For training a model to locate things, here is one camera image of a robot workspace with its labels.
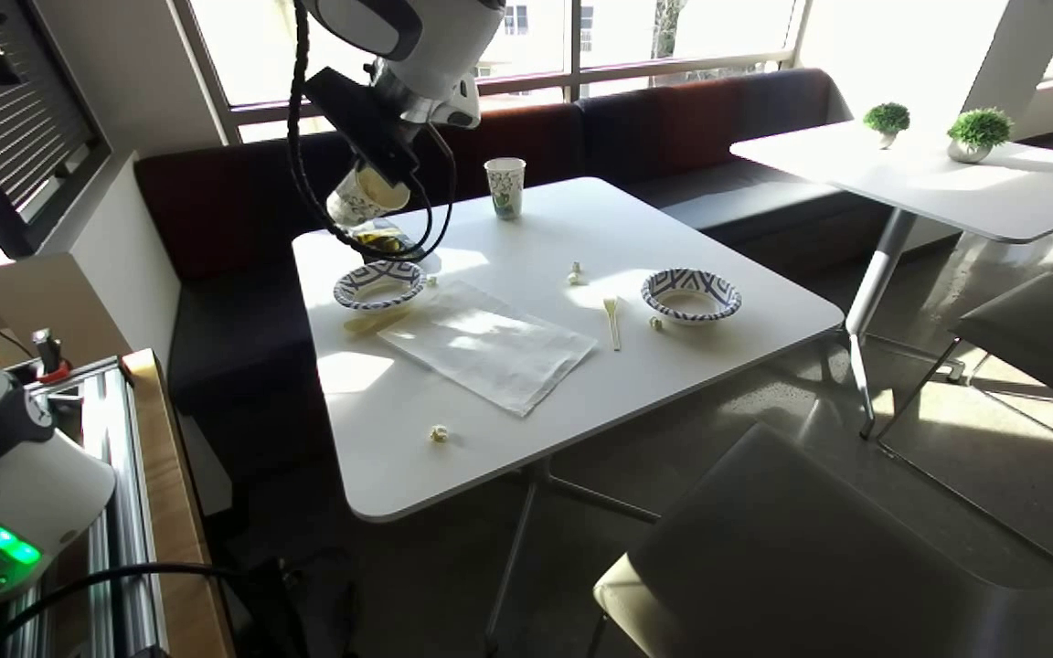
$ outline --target white table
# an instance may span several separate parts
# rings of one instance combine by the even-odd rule
[[[867,412],[874,412],[874,393],[861,338],[915,215],[1001,242],[1053,235],[1053,151],[1040,145],[1001,142],[982,164],[956,164],[943,136],[903,133],[893,151],[880,151],[874,133],[848,120],[744,140],[732,153],[897,209],[848,309],[852,376]]]
[[[410,235],[421,220],[425,212],[393,215]],[[449,236],[425,264],[436,280],[442,289],[465,280],[521,315],[601,338],[601,349],[520,420],[377,335],[354,335],[348,330],[354,309],[332,300],[332,285],[358,265],[358,257],[332,235],[301,235],[291,257],[342,493],[349,513],[373,524],[410,516],[839,330],[832,302],[601,179],[525,191],[520,223],[492,220],[485,196],[462,200]],[[574,264],[587,280],[570,289]],[[743,309],[714,330],[657,331],[640,280],[661,265],[718,271],[743,292]],[[602,296],[625,300],[620,349],[607,343]],[[427,443],[432,425],[447,425],[454,438]]]

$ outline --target white bowl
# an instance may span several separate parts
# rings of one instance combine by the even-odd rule
[[[644,280],[644,300],[647,307],[679,325],[714,325],[743,307],[736,285],[728,285],[714,271],[687,265],[650,274]]]
[[[365,265],[348,271],[337,280],[337,302],[349,309],[384,309],[414,300],[425,289],[425,279],[414,264],[373,261]]]

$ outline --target white napkin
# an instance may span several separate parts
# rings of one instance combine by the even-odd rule
[[[597,349],[597,338],[458,280],[425,289],[418,307],[377,335],[516,418],[529,418]]]

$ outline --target small plant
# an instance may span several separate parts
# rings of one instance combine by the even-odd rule
[[[880,103],[880,107],[861,114],[861,123],[880,133],[886,140],[897,140],[910,123],[910,116],[906,116],[906,107]]]
[[[950,140],[972,151],[994,151],[998,142],[1010,140],[1010,116],[994,107],[981,107],[981,108],[966,108],[955,123],[950,123]]]

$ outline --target potted plant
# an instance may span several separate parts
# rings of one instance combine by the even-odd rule
[[[955,161],[982,161],[998,142],[1010,140],[1010,116],[994,107],[981,107],[981,108],[966,108],[956,114],[956,120],[950,123],[950,157]]]
[[[910,123],[906,107],[900,103],[880,103],[861,114],[861,123],[880,133],[880,145],[887,151],[893,140]]]

